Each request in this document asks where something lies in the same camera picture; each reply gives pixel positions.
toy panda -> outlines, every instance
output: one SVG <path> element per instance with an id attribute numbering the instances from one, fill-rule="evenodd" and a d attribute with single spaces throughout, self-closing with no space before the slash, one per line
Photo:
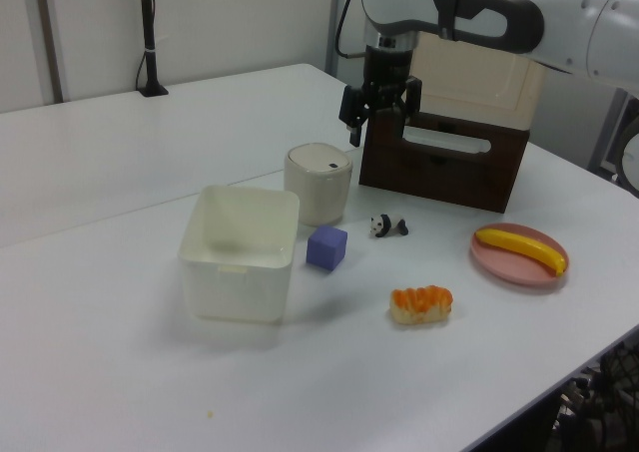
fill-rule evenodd
<path id="1" fill-rule="evenodd" d="M 381 215 L 376 218 L 370 218 L 370 232 L 374 233 L 375 237 L 384 237 L 394 227 L 399 230 L 401 235 L 408 234 L 406 221 L 399 215 Z"/>

cable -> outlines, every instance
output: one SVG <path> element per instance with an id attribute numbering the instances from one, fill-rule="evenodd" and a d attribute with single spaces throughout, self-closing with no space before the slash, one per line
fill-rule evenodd
<path id="1" fill-rule="evenodd" d="M 151 0 L 151 23 L 155 25 L 156 22 L 156 0 Z M 147 59 L 147 52 L 145 46 L 145 52 L 142 54 L 142 59 L 140 60 L 140 66 L 138 66 L 138 73 L 136 74 L 136 89 L 138 91 L 138 82 L 140 80 L 140 72 L 142 71 L 142 65 L 144 65 L 144 60 Z"/>
<path id="2" fill-rule="evenodd" d="M 341 10 L 341 17 L 339 18 L 339 23 L 337 24 L 337 32 L 335 33 L 335 51 L 342 58 L 346 58 L 347 60 L 353 58 L 363 58 L 365 53 L 352 53 L 347 54 L 343 53 L 339 48 L 339 37 L 341 36 L 341 27 L 343 26 L 343 20 L 346 18 L 346 12 L 348 11 L 348 6 L 350 5 L 350 0 L 346 0 L 343 4 L 343 9 Z"/>

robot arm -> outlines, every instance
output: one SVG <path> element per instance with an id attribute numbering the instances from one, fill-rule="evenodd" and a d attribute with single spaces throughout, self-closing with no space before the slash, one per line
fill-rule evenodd
<path id="1" fill-rule="evenodd" d="M 356 146 L 370 112 L 418 111 L 420 84 L 409 69 L 420 31 L 639 93 L 639 0 L 361 1 L 367 19 L 364 84 L 346 87 L 339 113 Z"/>

white plastic bin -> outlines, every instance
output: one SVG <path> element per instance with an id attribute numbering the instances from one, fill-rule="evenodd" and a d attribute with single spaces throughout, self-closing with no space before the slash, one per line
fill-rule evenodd
<path id="1" fill-rule="evenodd" d="M 286 191 L 205 188 L 178 253 L 189 312 L 279 320 L 289 292 L 299 210 L 298 197 Z"/>

toy banana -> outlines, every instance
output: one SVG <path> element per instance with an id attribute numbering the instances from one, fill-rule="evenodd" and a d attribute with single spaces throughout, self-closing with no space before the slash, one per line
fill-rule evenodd
<path id="1" fill-rule="evenodd" d="M 517 252 L 546 264 L 557 276 L 566 270 L 566 259 L 556 249 L 525 235 L 501 229 L 484 228 L 475 233 L 480 242 Z"/>

